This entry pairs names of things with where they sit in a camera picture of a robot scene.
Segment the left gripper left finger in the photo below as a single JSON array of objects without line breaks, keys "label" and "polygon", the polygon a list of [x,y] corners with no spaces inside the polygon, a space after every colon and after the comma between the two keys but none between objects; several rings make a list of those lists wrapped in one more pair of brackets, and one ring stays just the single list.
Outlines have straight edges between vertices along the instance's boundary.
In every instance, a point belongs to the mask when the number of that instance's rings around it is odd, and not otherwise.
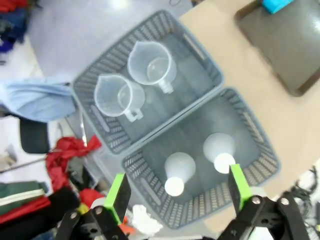
[{"label": "left gripper left finger", "polygon": [[129,240],[131,228],[123,225],[131,198],[125,173],[118,173],[102,205],[81,214],[65,213],[57,228],[56,240]]}]

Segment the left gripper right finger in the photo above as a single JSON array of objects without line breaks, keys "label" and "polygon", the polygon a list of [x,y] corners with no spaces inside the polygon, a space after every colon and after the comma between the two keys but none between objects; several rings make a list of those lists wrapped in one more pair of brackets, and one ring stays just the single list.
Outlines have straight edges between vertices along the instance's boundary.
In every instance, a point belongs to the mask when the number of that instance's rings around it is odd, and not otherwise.
[{"label": "left gripper right finger", "polygon": [[266,228],[273,240],[310,240],[291,192],[277,201],[254,195],[239,164],[229,166],[228,189],[236,217],[217,240],[249,240],[255,228]]}]

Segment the white translucent conical flask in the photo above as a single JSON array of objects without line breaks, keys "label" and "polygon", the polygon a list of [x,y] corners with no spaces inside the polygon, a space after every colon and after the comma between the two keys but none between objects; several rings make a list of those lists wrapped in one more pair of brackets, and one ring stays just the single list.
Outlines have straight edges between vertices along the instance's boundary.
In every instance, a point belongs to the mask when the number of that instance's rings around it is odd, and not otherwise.
[{"label": "white translucent conical flask", "polygon": [[204,156],[221,174],[228,174],[230,165],[236,163],[235,152],[235,141],[226,133],[215,132],[209,135],[203,143]]},{"label": "white translucent conical flask", "polygon": [[170,196],[177,197],[184,192],[185,184],[196,173],[196,163],[190,155],[175,152],[165,160],[164,169],[167,178],[164,189]]}]

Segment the clear plastic measuring cup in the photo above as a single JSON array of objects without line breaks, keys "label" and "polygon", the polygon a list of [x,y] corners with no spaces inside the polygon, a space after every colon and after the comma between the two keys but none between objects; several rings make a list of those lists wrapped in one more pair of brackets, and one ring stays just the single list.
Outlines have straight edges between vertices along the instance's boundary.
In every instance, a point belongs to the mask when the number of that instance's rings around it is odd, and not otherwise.
[{"label": "clear plastic measuring cup", "polygon": [[96,107],[108,117],[125,115],[130,122],[143,118],[144,89],[121,74],[102,74],[94,90]]},{"label": "clear plastic measuring cup", "polygon": [[174,92],[177,64],[170,51],[156,41],[137,41],[127,60],[129,75],[137,83],[159,87],[163,93]]}]

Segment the white crumpled cloth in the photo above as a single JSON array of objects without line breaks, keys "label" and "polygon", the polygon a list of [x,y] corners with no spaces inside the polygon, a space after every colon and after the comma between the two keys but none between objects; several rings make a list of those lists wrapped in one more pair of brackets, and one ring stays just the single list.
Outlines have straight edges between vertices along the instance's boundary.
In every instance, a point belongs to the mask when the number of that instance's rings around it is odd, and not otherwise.
[{"label": "white crumpled cloth", "polygon": [[154,219],[144,205],[136,204],[132,207],[132,226],[140,233],[149,237],[157,234],[164,226]]}]

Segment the grey plastic weave basket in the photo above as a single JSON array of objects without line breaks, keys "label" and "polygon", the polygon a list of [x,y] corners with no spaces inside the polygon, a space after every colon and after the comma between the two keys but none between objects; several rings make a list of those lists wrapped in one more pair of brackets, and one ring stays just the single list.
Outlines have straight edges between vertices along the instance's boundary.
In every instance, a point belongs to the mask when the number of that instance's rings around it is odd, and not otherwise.
[{"label": "grey plastic weave basket", "polygon": [[[281,167],[267,135],[239,93],[232,88],[223,90],[122,162],[132,185],[171,229],[214,215],[232,202],[227,175],[217,172],[203,152],[205,139],[213,133],[234,139],[235,161],[251,186],[272,178]],[[165,161],[176,152],[190,155],[196,172],[183,193],[173,197],[165,191]]]}]

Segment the red garment pile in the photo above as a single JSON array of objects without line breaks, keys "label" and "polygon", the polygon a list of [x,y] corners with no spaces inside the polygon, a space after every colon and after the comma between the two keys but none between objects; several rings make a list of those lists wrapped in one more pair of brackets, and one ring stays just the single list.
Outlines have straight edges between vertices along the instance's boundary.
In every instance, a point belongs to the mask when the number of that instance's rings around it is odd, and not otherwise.
[{"label": "red garment pile", "polygon": [[96,136],[87,144],[74,136],[60,138],[53,150],[45,157],[45,165],[54,192],[73,184],[81,200],[93,198],[89,190],[90,175],[85,170],[82,157],[102,146]]}]

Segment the dark green folded garment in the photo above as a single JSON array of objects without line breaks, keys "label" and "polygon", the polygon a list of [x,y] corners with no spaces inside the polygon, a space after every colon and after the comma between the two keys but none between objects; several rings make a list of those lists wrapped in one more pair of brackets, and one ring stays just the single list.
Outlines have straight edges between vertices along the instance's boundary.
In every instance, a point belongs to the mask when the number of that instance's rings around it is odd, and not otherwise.
[{"label": "dark green folded garment", "polygon": [[0,207],[35,199],[48,191],[49,188],[45,182],[0,182]]}]

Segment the black chair seat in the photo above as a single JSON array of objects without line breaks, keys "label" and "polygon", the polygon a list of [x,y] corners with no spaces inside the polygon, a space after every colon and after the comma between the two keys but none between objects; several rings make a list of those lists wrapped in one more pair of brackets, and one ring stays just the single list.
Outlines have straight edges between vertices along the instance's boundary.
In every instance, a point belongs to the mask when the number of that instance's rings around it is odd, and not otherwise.
[{"label": "black chair seat", "polygon": [[48,124],[25,118],[19,119],[20,143],[28,154],[46,154],[50,150]]}]

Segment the grey basket with label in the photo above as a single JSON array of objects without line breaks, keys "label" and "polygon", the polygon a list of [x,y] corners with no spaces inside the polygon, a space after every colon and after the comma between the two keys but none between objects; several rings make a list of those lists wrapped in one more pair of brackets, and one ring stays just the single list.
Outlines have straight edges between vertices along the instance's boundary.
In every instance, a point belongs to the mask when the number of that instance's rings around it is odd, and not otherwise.
[{"label": "grey basket with label", "polygon": [[[137,41],[163,44],[171,53],[177,75],[173,92],[142,85],[128,72],[129,54]],[[120,74],[139,84],[145,92],[143,118],[130,122],[125,115],[104,115],[95,104],[98,77]],[[159,10],[136,25],[88,66],[72,83],[73,96],[96,136],[114,155],[133,151],[160,133],[186,112],[217,93],[223,75],[196,38],[168,11]]]}]

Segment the light blue cloth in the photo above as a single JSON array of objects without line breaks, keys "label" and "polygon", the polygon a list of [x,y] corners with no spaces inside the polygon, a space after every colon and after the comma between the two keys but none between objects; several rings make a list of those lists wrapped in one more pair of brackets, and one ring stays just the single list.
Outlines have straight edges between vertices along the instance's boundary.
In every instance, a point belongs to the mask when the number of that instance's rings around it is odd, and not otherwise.
[{"label": "light blue cloth", "polygon": [[52,77],[0,82],[0,106],[16,116],[48,123],[76,111],[70,84]]}]

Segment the dark brown serving tray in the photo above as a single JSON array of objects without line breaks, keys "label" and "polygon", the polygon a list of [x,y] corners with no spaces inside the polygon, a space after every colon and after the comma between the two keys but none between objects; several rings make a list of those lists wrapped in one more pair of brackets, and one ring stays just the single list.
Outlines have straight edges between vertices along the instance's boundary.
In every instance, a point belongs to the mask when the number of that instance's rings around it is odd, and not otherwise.
[{"label": "dark brown serving tray", "polygon": [[254,0],[234,21],[291,95],[304,95],[320,79],[320,0],[293,0],[274,14]]}]

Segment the blue test tube rack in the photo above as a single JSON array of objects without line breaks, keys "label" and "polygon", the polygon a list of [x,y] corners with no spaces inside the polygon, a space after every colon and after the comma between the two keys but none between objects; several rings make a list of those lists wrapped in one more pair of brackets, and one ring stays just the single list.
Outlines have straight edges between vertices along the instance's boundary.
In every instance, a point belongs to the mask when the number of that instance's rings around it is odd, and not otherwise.
[{"label": "blue test tube rack", "polygon": [[270,14],[275,14],[278,11],[282,10],[294,0],[262,0],[262,6]]}]

